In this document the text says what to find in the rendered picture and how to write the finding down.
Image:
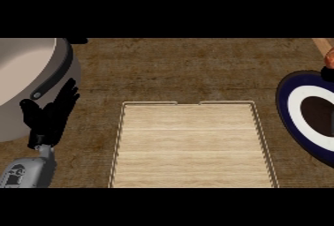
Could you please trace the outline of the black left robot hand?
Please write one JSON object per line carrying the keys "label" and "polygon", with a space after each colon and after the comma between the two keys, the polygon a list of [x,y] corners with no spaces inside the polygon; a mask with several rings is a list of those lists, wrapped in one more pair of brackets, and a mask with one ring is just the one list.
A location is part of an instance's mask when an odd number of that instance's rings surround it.
{"label": "black left robot hand", "polygon": [[45,108],[30,99],[19,102],[24,123],[30,128],[28,147],[31,149],[42,145],[52,147],[58,145],[68,117],[80,98],[77,91],[76,80],[68,79],[53,102],[49,102]]}

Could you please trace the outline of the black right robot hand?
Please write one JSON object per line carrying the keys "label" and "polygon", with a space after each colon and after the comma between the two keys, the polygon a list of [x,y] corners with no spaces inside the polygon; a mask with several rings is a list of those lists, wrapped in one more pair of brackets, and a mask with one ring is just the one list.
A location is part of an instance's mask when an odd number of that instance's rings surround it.
{"label": "black right robot hand", "polygon": [[327,66],[324,66],[322,69],[321,69],[321,78],[327,82],[334,83],[334,69],[330,69]]}

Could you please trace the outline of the orange squash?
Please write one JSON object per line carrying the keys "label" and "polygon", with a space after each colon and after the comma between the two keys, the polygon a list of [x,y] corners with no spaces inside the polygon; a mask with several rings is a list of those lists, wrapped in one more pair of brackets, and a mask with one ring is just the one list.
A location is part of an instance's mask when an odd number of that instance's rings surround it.
{"label": "orange squash", "polygon": [[324,61],[325,61],[325,66],[330,69],[334,69],[334,47],[330,49],[330,51],[324,57]]}

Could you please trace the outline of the navy and white plate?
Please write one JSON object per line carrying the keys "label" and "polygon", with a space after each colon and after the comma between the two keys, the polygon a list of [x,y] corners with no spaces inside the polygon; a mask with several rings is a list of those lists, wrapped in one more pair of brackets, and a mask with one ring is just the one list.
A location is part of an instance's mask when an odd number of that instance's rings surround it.
{"label": "navy and white plate", "polygon": [[277,87],[275,105],[297,144],[334,168],[334,82],[318,71],[290,73]]}

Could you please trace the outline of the pale wooden board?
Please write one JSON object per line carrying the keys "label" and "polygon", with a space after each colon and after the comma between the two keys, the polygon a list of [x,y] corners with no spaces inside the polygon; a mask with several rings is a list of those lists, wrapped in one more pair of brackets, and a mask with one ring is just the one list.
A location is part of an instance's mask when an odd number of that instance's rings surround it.
{"label": "pale wooden board", "polygon": [[314,38],[312,41],[318,47],[322,56],[330,56],[334,54],[334,46],[328,38]]}

